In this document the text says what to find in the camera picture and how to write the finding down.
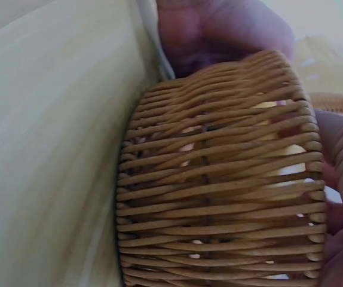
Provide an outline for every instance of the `rattan strand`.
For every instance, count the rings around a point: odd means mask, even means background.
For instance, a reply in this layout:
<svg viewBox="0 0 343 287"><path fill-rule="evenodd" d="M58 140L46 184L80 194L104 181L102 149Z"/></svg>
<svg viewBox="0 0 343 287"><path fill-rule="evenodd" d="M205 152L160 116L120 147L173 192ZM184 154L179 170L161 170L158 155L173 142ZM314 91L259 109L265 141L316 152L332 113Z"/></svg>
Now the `rattan strand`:
<svg viewBox="0 0 343 287"><path fill-rule="evenodd" d="M299 152L287 152L292 146ZM322 166L312 107L278 52L157 85L140 100L121 151L125 284L317 286Z"/></svg>

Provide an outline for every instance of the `wicker basket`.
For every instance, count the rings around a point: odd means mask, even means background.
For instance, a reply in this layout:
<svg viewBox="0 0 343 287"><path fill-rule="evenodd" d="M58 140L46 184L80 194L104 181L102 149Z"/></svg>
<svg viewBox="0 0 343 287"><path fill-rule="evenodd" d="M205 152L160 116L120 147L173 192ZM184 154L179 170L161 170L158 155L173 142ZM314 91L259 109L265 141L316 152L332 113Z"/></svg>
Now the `wicker basket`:
<svg viewBox="0 0 343 287"><path fill-rule="evenodd" d="M315 109L343 114L343 94L311 93L310 100Z"/></svg>
<svg viewBox="0 0 343 287"><path fill-rule="evenodd" d="M121 150L125 284L317 286L322 167L313 110L278 52L157 85Z"/></svg>

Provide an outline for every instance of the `cream fabric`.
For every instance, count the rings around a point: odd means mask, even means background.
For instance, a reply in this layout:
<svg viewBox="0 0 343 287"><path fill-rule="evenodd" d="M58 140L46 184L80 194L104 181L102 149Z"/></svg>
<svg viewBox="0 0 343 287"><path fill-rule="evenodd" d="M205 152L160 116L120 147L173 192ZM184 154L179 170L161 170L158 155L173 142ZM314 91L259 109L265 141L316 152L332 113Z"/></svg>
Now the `cream fabric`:
<svg viewBox="0 0 343 287"><path fill-rule="evenodd" d="M0 0L0 287L120 286L117 157L156 63L132 0Z"/></svg>

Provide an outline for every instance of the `woven basket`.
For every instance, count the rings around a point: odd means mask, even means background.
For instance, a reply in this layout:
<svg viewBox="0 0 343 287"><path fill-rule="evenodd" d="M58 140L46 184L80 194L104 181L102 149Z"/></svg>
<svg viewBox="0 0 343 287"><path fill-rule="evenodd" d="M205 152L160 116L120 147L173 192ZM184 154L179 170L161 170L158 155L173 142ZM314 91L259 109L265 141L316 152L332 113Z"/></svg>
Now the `woven basket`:
<svg viewBox="0 0 343 287"><path fill-rule="evenodd" d="M311 93L310 100L315 109L343 114L343 94Z"/></svg>
<svg viewBox="0 0 343 287"><path fill-rule="evenodd" d="M125 284L317 286L322 166L308 97L278 52L157 85L121 150Z"/></svg>

